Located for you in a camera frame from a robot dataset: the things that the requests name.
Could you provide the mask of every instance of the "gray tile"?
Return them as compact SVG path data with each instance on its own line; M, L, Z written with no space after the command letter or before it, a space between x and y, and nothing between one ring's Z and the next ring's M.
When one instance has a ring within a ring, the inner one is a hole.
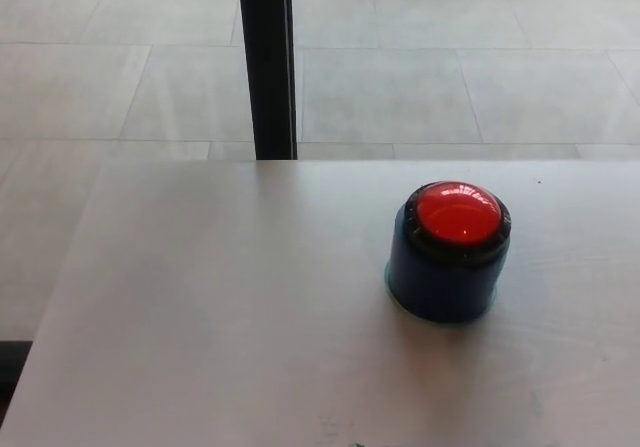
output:
M305 51L305 142L478 142L455 53Z
M100 0L0 0L0 42L77 42Z
M210 160L256 160L253 142L211 142Z
M640 142L640 106L604 52L465 51L485 142Z
M49 294L114 142L32 141L0 188L0 286Z
M640 52L609 52L609 58L635 95L636 100L640 101Z
M296 0L294 35L301 47L375 47L373 0Z
M534 47L640 47L637 0L510 0Z
M386 160L393 159L391 144L298 144L300 160Z
M252 140L244 50L154 47L123 136L143 140Z
M148 51L0 45L0 137L118 137Z
M577 159L573 144L395 144L402 160L557 160Z
M640 160L640 145L579 144L580 156L588 160Z
M293 19L294 19L294 22L295 22L293 33L294 33L294 36L296 37L294 39L295 40L295 44L296 44L295 47L296 47L296 49L298 49L301 46L299 45L298 39L297 39L299 20L297 20L296 18L299 15L298 7L300 7L300 5L302 5L303 0L292 0L292 2L293 2L293 5L294 5ZM244 34L243 34L243 30L242 30L242 10L240 8L240 2L239 1L238 1L237 6L236 6L231 45L232 46L244 45Z
M229 45L237 0L103 0L87 43Z
M121 140L115 157L124 160L204 160L209 142L157 142Z
M233 46L244 45L244 33L242 30L242 13L240 9L236 13L236 23L233 29ZM295 70L295 82L296 82L296 123L297 123L297 135L298 140L302 140L303 129L303 92L304 92L304 52L302 49L296 48L294 50L294 70Z
M383 47L526 47L507 0L376 0Z

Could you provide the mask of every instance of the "tile grout line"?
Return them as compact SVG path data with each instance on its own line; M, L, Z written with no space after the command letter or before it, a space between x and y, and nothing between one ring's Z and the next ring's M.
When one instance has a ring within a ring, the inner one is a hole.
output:
M2 190L2 187L4 187L4 183L7 180L7 177L9 177L9 174L11 173L11 169L13 169L13 165L16 163L18 157L22 155L22 152L26 148L26 144L27 144L26 141L18 141L18 140L11 140L8 142L15 142L18 145L16 146L16 152L13 154L13 158L9 162L9 167L7 167L7 171L4 173L4 175L2 175L2 178L0 178L0 190Z
M584 160L585 157L582 157L582 154L580 153L580 149L578 149L578 144L572 144L573 145L573 150L576 152L576 155L578 156L578 160Z
M127 125L127 120L129 119L129 114L131 114L131 109L133 108L133 103L136 101L136 97L138 96L138 90L140 90L140 84L142 83L142 78L144 77L145 72L147 71L147 66L149 65L149 59L151 58L151 53L155 46L149 46L147 51L147 56L144 59L144 65L142 66L142 70L140 71L140 77L138 78L138 83L136 84L136 88L133 91L133 95L131 96L131 102L129 102L129 107L127 108L127 113L124 116L124 120L122 121L122 126L120 127L120 133L116 137L116 140L123 140L122 136L124 135L124 128Z
M611 55L609 54L609 51L605 50L604 52L605 52L605 54L607 54L607 59L609 59L609 62L611 63L611 65L613 65L613 68L616 70L616 73L618 74L618 77L620 77L620 80L622 80L622 82L624 83L625 87L627 88L627 90L631 94L631 97L633 97L633 100L635 100L636 104L638 104L638 106L640 107L640 99L638 99L638 97L636 97L636 94L633 92L633 89L631 89L629 84L627 84L627 81L624 78L624 75L622 75L622 72L620 72L620 69L618 68L618 65L611 58Z
M467 92L467 99L469 99L469 106L471 107L471 113L473 113L473 120L476 123L476 129L478 131L478 136L480 137L480 143L484 144L484 137L482 136L482 130L480 130L480 122L478 122L478 115L476 114L476 108L473 105L473 100L471 99L471 92L469 91L469 85L467 84L467 78L464 75L464 69L462 68L462 61L460 60L460 52L459 49L455 50L456 60L458 61L458 69L460 69L460 75L462 76L462 83L464 84L464 89Z
M374 26L375 31L376 31L376 49L381 49L381 44L382 42L380 41L381 39L381 35L380 35L380 21L378 18L378 2L377 0L373 0L373 18L375 20L376 25Z
M159 138L138 138L120 139L106 137L87 138L65 138L65 137L0 137L4 142L130 142L130 143L180 143L180 144L205 144L205 143L232 143L232 144L253 144L252 140L210 140L210 139L159 139ZM311 141L300 142L303 144L372 144L372 145L624 145L640 146L640 142L343 142L343 141Z
M238 14L242 15L242 12L240 12L241 6L240 6L240 0L236 1L236 8L233 12L233 26L231 27L231 38L229 39L229 47L234 47L233 45L233 36L236 33L236 20L238 18Z
M303 143L304 142L304 118L305 118L305 115L304 115L304 113L305 113L305 108L304 108L305 102L304 102L304 100L305 100L305 95L306 95L306 89L305 89L305 84L306 84L306 82L305 82L306 75L305 74L306 74L306 72L305 72L305 66L304 66L304 64L305 64L305 62L304 62L304 57L305 57L304 49L301 49L299 52L300 52L300 63L302 64L300 66L300 70L302 71L302 75L301 75L301 77L302 77L302 85L300 86L300 102L296 101L296 110L302 109L300 111L301 112L300 113L300 124L302 124L302 125L300 125L300 143Z
M507 2L507 5L511 9L511 15L513 15L513 18L515 19L516 23L518 24L518 28L520 29L520 33L522 34L522 37L524 37L524 40L527 43L526 49L531 50L533 48L533 42L531 41L531 39L529 38L527 33L524 31L524 27L522 27L522 23L520 22L520 18L518 17L518 13L516 12L516 8L513 6L513 2L511 2L511 0L505 0L505 1Z
M228 49L232 48L243 48L241 45L227 45L227 44L178 44L178 43L162 43L162 44L149 44L149 43L125 43L125 42L116 42L116 43L78 43L78 42L45 42L45 41L32 41L32 40L11 40L11 41L1 41L0 46L11 46L11 45L78 45L78 46L87 46L87 47L180 47L184 49ZM627 46L627 47L474 47L474 46L450 46L450 47L326 47L326 46L297 46L297 50L381 50L381 51L399 51L399 52L410 52L410 51L453 51L456 49L460 50L472 50L472 51L538 51L538 52L640 52L640 45L637 47Z
M91 25L91 22L93 21L96 13L98 12L98 9L100 8L100 5L102 4L103 1L104 0L98 0L98 2L96 3L96 6L91 11L91 15L89 16L89 19L87 20L86 25L84 26L84 28L82 29L82 32L78 36L78 41L75 42L74 45L84 45L84 36L87 33L87 30L89 30L89 26Z

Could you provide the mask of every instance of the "floor tile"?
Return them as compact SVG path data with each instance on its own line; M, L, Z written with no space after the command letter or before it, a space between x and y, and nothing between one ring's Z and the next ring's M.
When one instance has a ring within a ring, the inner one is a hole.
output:
M231 42L233 46L244 46L244 32L242 26L242 12L238 8L236 12L236 21L233 27L233 40ZM296 122L298 140L302 140L302 93L304 92L304 52L300 48L294 50L294 70L295 70L295 82L296 82Z
M488 143L640 142L640 106L604 52L464 51Z
M156 142L121 140L115 158L123 160L204 160L209 155L209 142Z
M556 160L577 159L573 144L395 144L402 160Z
M510 0L534 47L640 48L637 0Z
M148 51L0 45L0 137L117 138Z
M100 0L0 0L0 42L77 42Z
M103 0L86 43L229 45L237 0Z
M48 296L113 142L32 141L0 188L0 286Z
M478 142L455 53L305 51L305 142Z
M210 160L256 160L253 142L211 142Z
M609 58L635 95L636 100L640 101L640 52L609 52Z
M383 47L526 47L507 0L376 0Z
M391 144L298 144L300 160L386 160L393 159Z
M23 145L19 140L0 140L0 187Z
M588 160L640 160L640 145L579 144L580 156Z
M294 37L299 47L375 47L373 0L297 0Z
M124 138L249 141L252 125L244 49L155 47Z

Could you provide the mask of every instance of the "tabletop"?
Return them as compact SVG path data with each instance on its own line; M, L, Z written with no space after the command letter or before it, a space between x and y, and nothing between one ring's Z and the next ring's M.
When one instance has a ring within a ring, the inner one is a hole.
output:
M513 219L464 328L383 280L395 212L440 179ZM0 446L637 445L639 185L637 163L111 166Z

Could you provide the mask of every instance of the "red dome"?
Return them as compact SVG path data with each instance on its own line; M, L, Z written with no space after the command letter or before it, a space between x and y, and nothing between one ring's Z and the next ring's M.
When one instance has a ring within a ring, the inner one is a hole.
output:
M417 201L418 219L433 235L457 243L480 242L500 225L502 210L493 195L464 182L438 182Z

